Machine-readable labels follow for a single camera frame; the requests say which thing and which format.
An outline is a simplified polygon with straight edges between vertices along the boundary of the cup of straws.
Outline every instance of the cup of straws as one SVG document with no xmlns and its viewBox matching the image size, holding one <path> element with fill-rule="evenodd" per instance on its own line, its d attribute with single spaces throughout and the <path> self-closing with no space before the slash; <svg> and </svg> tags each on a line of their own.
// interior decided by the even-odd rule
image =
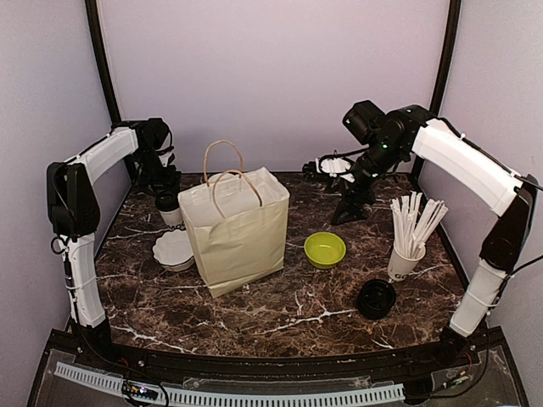
<svg viewBox="0 0 543 407">
<path fill-rule="evenodd" d="M 394 248 L 389 262 L 389 277 L 405 280 L 426 254 L 426 241 L 441 222 L 448 209 L 444 201 L 429 199 L 418 217 L 423 194 L 412 192 L 400 200 L 392 200 Z"/>
</svg>

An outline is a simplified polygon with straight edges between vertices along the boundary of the perforated metal strip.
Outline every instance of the perforated metal strip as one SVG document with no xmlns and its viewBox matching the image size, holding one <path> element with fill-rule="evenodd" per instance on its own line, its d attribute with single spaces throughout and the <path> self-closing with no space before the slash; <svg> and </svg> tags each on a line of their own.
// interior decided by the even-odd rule
<svg viewBox="0 0 543 407">
<path fill-rule="evenodd" d="M 57 363 L 55 376 L 96 389 L 103 393 L 124 397 L 120 391 L 123 378 L 120 375 L 90 371 L 83 366 Z M 156 405 L 164 405 L 164 394 L 157 386 L 145 384 L 159 393 Z M 170 406 L 198 407 L 358 407 L 386 404 L 405 399 L 403 385 L 352 390 L 349 392 L 319 393 L 306 395 L 248 395 L 195 392 L 165 386 L 170 397 Z"/>
</svg>

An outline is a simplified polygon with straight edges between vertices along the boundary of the bag handle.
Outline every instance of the bag handle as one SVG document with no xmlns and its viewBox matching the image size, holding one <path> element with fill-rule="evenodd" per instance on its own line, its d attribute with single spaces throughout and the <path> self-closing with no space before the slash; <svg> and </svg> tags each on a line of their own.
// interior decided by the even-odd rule
<svg viewBox="0 0 543 407">
<path fill-rule="evenodd" d="M 234 150 L 236 150 L 236 153 L 238 154 L 238 157 L 239 157 L 239 170 L 241 172 L 244 172 L 244 157 L 241 155 L 241 153 L 239 152 L 238 148 L 235 146 L 235 144 L 233 142 L 229 142 L 228 140 L 219 140 L 218 142 L 213 142 L 210 144 L 209 147 L 206 148 L 205 150 L 205 156 L 204 156 L 204 179 L 205 179 L 205 183 L 207 184 L 207 186 L 210 185 L 210 180 L 207 176 L 207 159 L 210 155 L 210 150 L 216 146 L 217 144 L 228 144 L 230 146 L 232 146 L 232 148 Z"/>
<path fill-rule="evenodd" d="M 219 211 L 219 214 L 221 214 L 222 216 L 222 219 L 226 219 L 226 216 L 222 213 L 221 211 L 221 208 L 219 208 L 219 205 L 217 204 L 217 199 L 216 199 L 216 196 L 215 196 L 215 189 L 217 188 L 217 184 L 219 183 L 219 181 L 221 180 L 221 178 L 223 176 L 225 176 L 226 174 L 228 173 L 235 173 L 235 174 L 239 174 L 239 177 L 243 177 L 247 183 L 249 184 L 249 186 L 251 187 L 251 189 L 253 190 L 253 192 L 256 194 L 256 197 L 258 198 L 258 202 L 260 203 L 260 207 L 262 207 L 262 197 L 260 196 L 260 194 L 258 193 L 258 191 L 256 190 L 256 187 L 255 187 L 255 184 L 253 184 L 253 182 L 251 182 L 251 180 L 243 173 L 241 172 L 240 170 L 228 170 L 228 171 L 224 171 L 222 174 L 219 175 L 219 178 L 217 178 L 217 181 L 213 183 L 213 193 L 212 193 L 212 197 L 213 197 L 213 204 L 215 204 L 215 207 L 217 208 L 217 210 Z"/>
</svg>

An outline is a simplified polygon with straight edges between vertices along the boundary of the black pole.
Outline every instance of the black pole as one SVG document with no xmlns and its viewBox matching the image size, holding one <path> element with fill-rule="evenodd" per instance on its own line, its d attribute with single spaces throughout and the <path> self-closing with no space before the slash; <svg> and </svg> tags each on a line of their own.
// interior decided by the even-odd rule
<svg viewBox="0 0 543 407">
<path fill-rule="evenodd" d="M 460 6 L 462 0 L 451 0 L 449 2 L 449 16 L 447 17 L 447 26 L 445 28 L 445 39 L 443 40 L 443 48 L 441 50 L 441 60 L 439 61 L 438 75 L 435 79 L 434 93 L 432 102 L 430 103 L 430 112 L 439 115 L 443 96 L 445 95 L 445 87 L 447 78 L 451 70 L 452 52 L 455 47 L 456 32 L 458 30 L 458 21 L 460 19 Z M 415 159 L 415 164 L 411 170 L 411 175 L 415 180 L 421 175 L 423 170 L 424 160 L 420 157 Z"/>
<path fill-rule="evenodd" d="M 102 83 L 102 92 L 104 93 L 105 102 L 108 106 L 111 124 L 114 125 L 115 123 L 121 122 L 122 118 L 120 117 L 119 105 L 117 104 L 117 98 L 115 97 L 111 74 L 109 73 L 108 58 L 105 53 L 102 29 L 100 28 L 98 5 L 96 0 L 85 0 L 85 6 L 87 7 L 88 27 L 91 32 L 92 49 L 94 50 L 98 75 L 100 76 L 100 82 Z M 125 158 L 125 165 L 130 178 L 134 181 L 137 176 L 137 171 L 131 157 Z"/>
</svg>

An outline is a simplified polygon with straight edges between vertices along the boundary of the white wall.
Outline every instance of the white wall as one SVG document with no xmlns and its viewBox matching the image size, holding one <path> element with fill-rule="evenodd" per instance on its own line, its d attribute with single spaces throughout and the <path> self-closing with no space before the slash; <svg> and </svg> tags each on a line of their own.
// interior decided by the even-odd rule
<svg viewBox="0 0 543 407">
<path fill-rule="evenodd" d="M 464 2 L 442 115 L 478 145 L 543 182 L 543 4 L 535 0 Z M 445 229 L 469 275 L 495 217 L 465 187 L 434 165 L 422 185 L 451 211 Z M 519 264 L 543 253 L 541 200 Z M 543 263 L 522 271 L 490 321 L 502 325 L 531 405 L 543 405 Z"/>
<path fill-rule="evenodd" d="M 45 171 L 107 133 L 83 1 L 0 4 L 0 399 L 26 405 L 51 328 L 69 307 L 49 249 Z M 128 187 L 122 163 L 97 184 L 104 234 Z"/>
<path fill-rule="evenodd" d="M 176 164 L 201 171 L 226 138 L 250 169 L 300 170 L 358 148 L 341 120 L 353 103 L 429 106 L 446 0 L 101 1 L 126 118 L 160 115 Z M 212 170 L 237 167 L 221 146 Z"/>
</svg>

